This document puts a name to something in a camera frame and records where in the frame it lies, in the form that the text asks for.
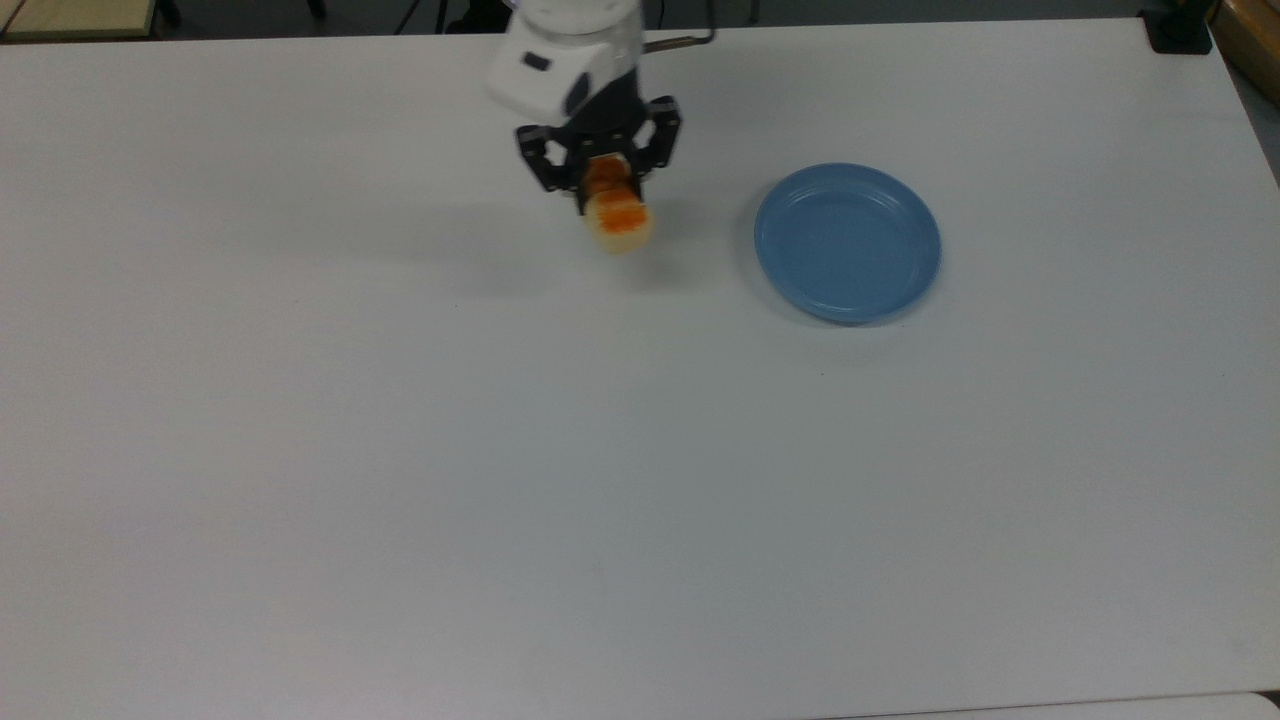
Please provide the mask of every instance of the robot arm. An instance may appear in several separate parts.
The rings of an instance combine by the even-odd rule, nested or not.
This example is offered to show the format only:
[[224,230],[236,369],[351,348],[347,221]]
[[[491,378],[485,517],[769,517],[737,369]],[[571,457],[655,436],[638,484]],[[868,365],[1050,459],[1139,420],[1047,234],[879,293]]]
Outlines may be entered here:
[[[664,41],[650,50],[709,41],[684,40],[694,42]],[[539,123],[516,131],[521,156],[544,190],[572,193],[579,214],[586,214],[585,179],[594,161],[622,160],[643,202],[640,182],[671,160],[680,110],[672,97],[641,99],[645,51],[640,0],[522,0],[511,18],[489,92]],[[650,123],[649,141],[636,146]],[[550,143],[563,146],[563,163],[548,158]]]

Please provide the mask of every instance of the floor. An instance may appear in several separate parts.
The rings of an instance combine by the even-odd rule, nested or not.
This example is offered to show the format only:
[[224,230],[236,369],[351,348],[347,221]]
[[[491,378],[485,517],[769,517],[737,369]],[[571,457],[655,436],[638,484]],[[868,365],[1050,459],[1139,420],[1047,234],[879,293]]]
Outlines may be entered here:
[[[305,0],[177,0],[180,28],[172,40],[229,37],[298,37],[325,35],[390,35],[413,0],[326,0],[329,17],[316,20]],[[420,0],[404,26],[406,33],[434,32],[440,3],[447,20],[458,19],[468,0]],[[938,20],[1001,20],[1043,18],[1134,17],[1155,0],[762,0],[760,24],[833,24]],[[751,0],[717,0],[719,23],[745,26]],[[644,0],[649,27],[701,27],[701,0]],[[1233,72],[1236,90],[1253,122],[1271,172],[1280,182],[1280,109],[1252,83]]]

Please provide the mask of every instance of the table surface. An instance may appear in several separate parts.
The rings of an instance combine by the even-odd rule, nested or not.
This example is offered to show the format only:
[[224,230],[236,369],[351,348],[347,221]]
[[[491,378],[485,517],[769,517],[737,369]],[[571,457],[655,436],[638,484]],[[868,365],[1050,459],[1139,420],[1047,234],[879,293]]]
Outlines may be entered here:
[[[831,717],[1280,687],[1280,193],[1138,20],[645,60],[599,252],[493,37],[0,47],[6,719]],[[787,173],[943,266],[764,281]]]

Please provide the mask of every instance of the blue plate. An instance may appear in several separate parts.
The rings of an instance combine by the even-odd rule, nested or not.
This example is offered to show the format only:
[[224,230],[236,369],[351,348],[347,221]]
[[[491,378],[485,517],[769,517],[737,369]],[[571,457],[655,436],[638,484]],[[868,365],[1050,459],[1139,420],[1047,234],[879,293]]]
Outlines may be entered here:
[[805,168],[755,217],[755,254],[783,297],[837,323],[874,323],[920,299],[942,243],[911,188],[863,165]]

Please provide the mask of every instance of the bread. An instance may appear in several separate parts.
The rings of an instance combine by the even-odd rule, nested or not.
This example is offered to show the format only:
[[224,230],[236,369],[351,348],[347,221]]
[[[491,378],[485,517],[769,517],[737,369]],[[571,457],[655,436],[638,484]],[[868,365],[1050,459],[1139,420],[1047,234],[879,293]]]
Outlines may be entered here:
[[582,179],[588,195],[582,220],[612,255],[644,247],[653,237],[653,215],[630,181],[631,168],[621,155],[593,158]]

